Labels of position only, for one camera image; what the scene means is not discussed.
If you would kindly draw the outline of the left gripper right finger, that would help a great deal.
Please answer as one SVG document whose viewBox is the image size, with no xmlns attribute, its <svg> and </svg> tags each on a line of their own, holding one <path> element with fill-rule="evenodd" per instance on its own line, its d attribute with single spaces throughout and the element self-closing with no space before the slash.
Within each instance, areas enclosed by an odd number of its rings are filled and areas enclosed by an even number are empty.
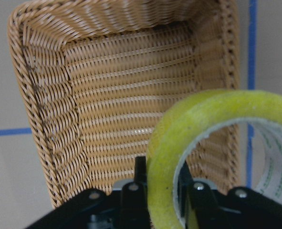
<svg viewBox="0 0 282 229">
<path fill-rule="evenodd" d="M 184 162 L 178 176 L 178 206 L 180 215 L 185 215 L 188 206 L 191 206 L 191 187 L 193 184 L 194 180 L 190 173 L 187 162 Z"/>
</svg>

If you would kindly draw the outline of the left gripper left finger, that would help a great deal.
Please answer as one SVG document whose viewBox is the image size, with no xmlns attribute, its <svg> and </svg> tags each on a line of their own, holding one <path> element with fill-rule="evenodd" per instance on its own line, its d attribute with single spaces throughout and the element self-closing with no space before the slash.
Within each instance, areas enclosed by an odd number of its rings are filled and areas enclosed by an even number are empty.
<svg viewBox="0 0 282 229">
<path fill-rule="evenodd" d="M 147 188 L 146 157 L 135 158 L 134 182 Z"/>
</svg>

